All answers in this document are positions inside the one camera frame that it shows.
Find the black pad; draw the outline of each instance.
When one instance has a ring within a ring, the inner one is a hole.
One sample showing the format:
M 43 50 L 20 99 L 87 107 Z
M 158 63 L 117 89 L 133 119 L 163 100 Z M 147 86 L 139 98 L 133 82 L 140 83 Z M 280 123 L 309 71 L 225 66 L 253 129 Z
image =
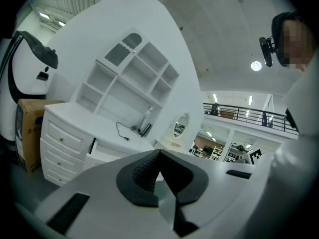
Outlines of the black pad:
M 58 233 L 65 234 L 89 198 L 88 195 L 76 193 L 47 225 Z
M 159 200 L 154 189 L 159 172 L 180 206 L 196 202 L 208 185 L 208 175 L 204 170 L 165 150 L 155 150 L 123 167 L 117 175 L 116 184 L 132 204 L 158 207 Z

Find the metal railing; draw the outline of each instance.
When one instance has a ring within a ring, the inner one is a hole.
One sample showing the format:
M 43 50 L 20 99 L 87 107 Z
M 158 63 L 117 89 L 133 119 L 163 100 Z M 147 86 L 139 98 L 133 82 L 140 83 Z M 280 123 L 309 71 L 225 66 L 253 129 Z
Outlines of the metal railing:
M 203 106 L 204 113 L 207 115 L 243 121 L 298 135 L 297 130 L 291 127 L 286 116 L 283 114 L 276 114 L 247 107 L 220 104 L 203 103 Z

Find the round mirror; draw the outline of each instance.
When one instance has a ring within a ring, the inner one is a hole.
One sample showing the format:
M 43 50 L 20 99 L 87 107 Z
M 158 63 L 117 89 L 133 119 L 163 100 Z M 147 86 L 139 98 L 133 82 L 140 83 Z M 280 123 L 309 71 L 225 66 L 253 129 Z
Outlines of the round mirror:
M 175 137 L 180 136 L 184 132 L 187 125 L 188 125 L 188 116 L 187 114 L 183 114 L 181 117 L 179 117 L 179 119 L 176 122 L 175 129 L 174 129 Z

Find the white wall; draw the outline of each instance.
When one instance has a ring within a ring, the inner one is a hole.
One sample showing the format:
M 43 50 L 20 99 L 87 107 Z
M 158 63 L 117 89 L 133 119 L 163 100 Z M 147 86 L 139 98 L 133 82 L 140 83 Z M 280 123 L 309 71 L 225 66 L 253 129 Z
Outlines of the white wall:
M 189 112 L 191 130 L 185 146 L 191 147 L 203 120 L 198 79 L 179 28 L 157 0 L 102 0 L 72 18 L 48 43 L 59 58 L 48 97 L 69 101 L 101 50 L 131 27 L 145 35 L 179 73 L 148 140 L 154 143 L 178 114 Z
M 39 16 L 35 11 L 31 11 L 29 15 L 21 22 L 17 30 L 27 31 L 34 35 L 43 45 L 54 36 L 54 32 L 43 27 L 40 24 Z
M 240 75 L 223 73 L 215 74 L 214 77 L 199 78 L 200 89 L 202 91 L 210 91 L 212 89 L 236 90 L 282 96 L 287 93 L 295 81 L 295 79 L 287 77 L 274 77 L 271 74 L 260 77 L 257 72 L 255 75 L 251 73 L 242 73 Z
M 287 106 L 283 101 L 283 96 L 273 95 L 274 113 L 285 114 Z

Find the white cabinet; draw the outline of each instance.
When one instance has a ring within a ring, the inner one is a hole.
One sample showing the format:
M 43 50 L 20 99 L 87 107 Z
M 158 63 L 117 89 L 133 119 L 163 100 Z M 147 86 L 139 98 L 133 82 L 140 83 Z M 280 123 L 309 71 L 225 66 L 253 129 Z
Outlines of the white cabinet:
M 61 172 L 68 173 L 70 176 L 82 172 L 83 161 L 60 151 L 42 138 L 40 139 L 40 149 L 42 164 L 55 167 L 61 170 Z
M 88 68 L 71 102 L 45 107 L 41 133 L 45 178 L 63 185 L 83 166 L 88 169 L 154 149 L 129 128 L 138 125 L 151 106 L 148 122 L 156 122 L 178 77 L 174 66 L 136 29 L 110 42 Z M 129 127 L 120 130 L 130 141 L 118 135 L 117 122 Z
M 93 141 L 93 137 L 76 130 L 48 111 L 45 111 L 43 118 L 41 138 L 62 152 L 80 160 L 84 160 Z
M 76 159 L 40 140 L 41 163 L 44 178 L 59 186 L 83 171 L 83 161 Z
M 62 186 L 85 169 L 154 149 L 129 128 L 119 125 L 119 130 L 130 141 L 118 135 L 115 122 L 76 102 L 45 106 L 40 140 L 44 178 Z

